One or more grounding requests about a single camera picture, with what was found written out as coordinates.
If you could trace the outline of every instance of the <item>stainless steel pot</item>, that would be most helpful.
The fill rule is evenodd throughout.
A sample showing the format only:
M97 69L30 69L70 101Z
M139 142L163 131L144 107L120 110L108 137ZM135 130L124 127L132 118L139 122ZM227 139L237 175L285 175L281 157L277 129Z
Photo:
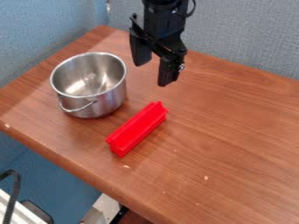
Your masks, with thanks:
M86 52L64 60L50 73L60 109L80 118L113 112L127 97L127 66L106 52Z

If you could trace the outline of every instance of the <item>black cable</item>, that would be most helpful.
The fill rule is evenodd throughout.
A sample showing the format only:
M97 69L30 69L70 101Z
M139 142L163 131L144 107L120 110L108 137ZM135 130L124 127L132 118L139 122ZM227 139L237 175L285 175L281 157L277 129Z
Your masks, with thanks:
M20 187L21 187L21 176L17 173L17 171L9 170L9 171L2 172L0 174L0 181L10 175L13 175L13 191L12 191L9 201L6 203L6 209L5 209L5 213L4 213L2 224L9 224L10 223L10 219L12 219L13 212L14 212L14 202L16 202L17 195L18 195L18 192L20 192Z
M195 10L196 10L196 0L192 0L192 4L193 4L193 6L192 6L192 9L191 9L191 12L189 12L189 13L187 13L185 15L183 15L181 13L177 12L177 15L179 15L180 17L188 18L188 17L192 15L192 13L193 13Z

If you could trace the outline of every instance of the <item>red plastic block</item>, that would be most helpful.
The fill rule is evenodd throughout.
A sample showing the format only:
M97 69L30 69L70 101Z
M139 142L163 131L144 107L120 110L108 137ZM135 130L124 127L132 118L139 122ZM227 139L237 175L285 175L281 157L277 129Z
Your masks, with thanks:
M122 157L165 120L168 110L160 102L151 102L106 137L109 149Z

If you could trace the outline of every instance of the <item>pot handle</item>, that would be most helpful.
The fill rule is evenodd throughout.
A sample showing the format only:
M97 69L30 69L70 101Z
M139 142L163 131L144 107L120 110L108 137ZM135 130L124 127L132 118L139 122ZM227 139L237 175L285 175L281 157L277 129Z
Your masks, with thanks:
M66 109L62 107L61 105L61 97L60 97L60 109L65 112L65 113L72 113L72 112L78 112L81 111L84 108L86 108L88 106L90 106L90 104L93 104L97 101L92 101L90 103L88 103L85 106L82 106L81 108L73 108L73 109Z

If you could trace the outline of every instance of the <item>pot rim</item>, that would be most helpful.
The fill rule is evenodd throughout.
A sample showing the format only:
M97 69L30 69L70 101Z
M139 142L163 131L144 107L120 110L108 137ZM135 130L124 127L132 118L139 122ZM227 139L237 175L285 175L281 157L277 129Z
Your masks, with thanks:
M84 56L90 55L90 54L93 54L93 55L94 55L94 54L96 54L96 55L108 55L108 56L113 57L114 59L117 59L118 62L121 63L121 65L122 65L122 67L124 67L122 78L121 78L121 80L118 81L118 83L117 83L110 89L108 89L106 91L104 91L104 92L101 92L101 93L90 94L90 95L69 95L69 94L64 94L64 93L54 87L54 85L53 85L53 83L52 83L53 75L54 75L57 69L58 69L64 64L66 64L70 60L73 60L73 59L76 59L76 58L78 58L78 57L84 57ZM54 90L54 92L56 92L58 95L62 95L62 96L69 97L69 98L73 98L73 99L84 99L84 98L89 98L89 97L97 97L97 96L104 95L105 93L110 92L110 91L112 91L113 89L116 89L116 88L120 86L120 84L124 82L125 77L127 77L127 64L125 64L125 62L124 62L124 61L122 61L114 54L112 54L112 53L109 53L109 52L84 52L84 53L77 54L77 55L72 56L70 58L65 59L65 60L64 60L64 61L62 61L62 62L53 68L53 70L52 70L52 72L50 72L50 87L52 87L52 89Z

